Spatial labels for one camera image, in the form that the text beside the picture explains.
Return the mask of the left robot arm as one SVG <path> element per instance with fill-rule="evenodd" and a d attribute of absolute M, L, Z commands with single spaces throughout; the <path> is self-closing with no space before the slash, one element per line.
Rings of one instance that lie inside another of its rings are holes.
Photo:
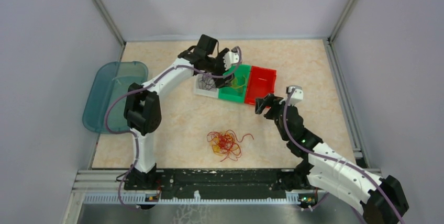
<path fill-rule="evenodd" d="M 128 89 L 124 118 L 133 135 L 134 162 L 130 175 L 144 189 L 156 185 L 156 159 L 154 157 L 154 132 L 162 120 L 161 101 L 187 79 L 202 74 L 214 80 L 217 88 L 224 87 L 233 78 L 228 71 L 241 64 L 239 48 L 225 48 L 213 56 L 219 42 L 208 35 L 201 35 L 198 43 L 182 51 L 177 59 L 153 79 L 133 84 Z"/>

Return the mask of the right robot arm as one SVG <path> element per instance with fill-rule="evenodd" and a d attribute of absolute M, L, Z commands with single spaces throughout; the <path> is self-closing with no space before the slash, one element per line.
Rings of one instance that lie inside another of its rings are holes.
<path fill-rule="evenodd" d="M 290 151 L 302 159 L 296 168 L 300 188 L 320 188 L 348 204 L 365 223 L 405 223 L 409 205 L 398 179 L 381 177 L 350 162 L 304 126 L 304 119 L 287 98 L 269 93 L 256 98 L 255 113 L 272 120 Z"/>

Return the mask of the white plastic bin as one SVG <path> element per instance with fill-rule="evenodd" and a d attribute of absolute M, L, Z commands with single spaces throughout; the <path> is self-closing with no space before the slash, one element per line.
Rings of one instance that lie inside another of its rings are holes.
<path fill-rule="evenodd" d="M 211 77 L 198 74 L 194 81 L 193 93 L 195 95 L 218 98 L 219 89 L 216 88 L 215 82 Z"/>

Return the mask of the teal translucent tray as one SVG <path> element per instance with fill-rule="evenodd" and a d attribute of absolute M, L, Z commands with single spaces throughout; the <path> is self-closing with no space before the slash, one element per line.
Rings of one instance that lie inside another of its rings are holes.
<path fill-rule="evenodd" d="M 84 127 L 95 133 L 108 134 L 104 117 L 108 108 L 128 92 L 131 84 L 147 81 L 147 66 L 139 61 L 110 62 L 96 73 L 82 117 Z"/>

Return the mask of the red plastic bin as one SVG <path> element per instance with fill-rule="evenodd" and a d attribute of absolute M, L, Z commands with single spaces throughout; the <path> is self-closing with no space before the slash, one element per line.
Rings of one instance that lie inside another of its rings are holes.
<path fill-rule="evenodd" d="M 263 98 L 269 93 L 274 93 L 276 73 L 274 69 L 252 66 L 244 103 L 254 105 L 256 98 Z"/>

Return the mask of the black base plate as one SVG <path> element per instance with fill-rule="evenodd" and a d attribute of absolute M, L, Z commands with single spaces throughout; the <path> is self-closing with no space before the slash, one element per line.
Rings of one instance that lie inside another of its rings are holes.
<path fill-rule="evenodd" d="M 127 191 L 154 191 L 155 199 L 266 200 L 297 193 L 296 202 L 314 205 L 319 192 L 294 169 L 133 169 L 118 175 Z"/>

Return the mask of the green plastic bin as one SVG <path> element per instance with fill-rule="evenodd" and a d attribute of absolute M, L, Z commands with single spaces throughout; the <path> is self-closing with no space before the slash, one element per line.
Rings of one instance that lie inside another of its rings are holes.
<path fill-rule="evenodd" d="M 218 99 L 243 103 L 245 100 L 250 72 L 250 65 L 242 64 L 239 68 L 237 68 L 234 73 L 235 78 L 231 81 L 231 86 L 219 89 Z"/>

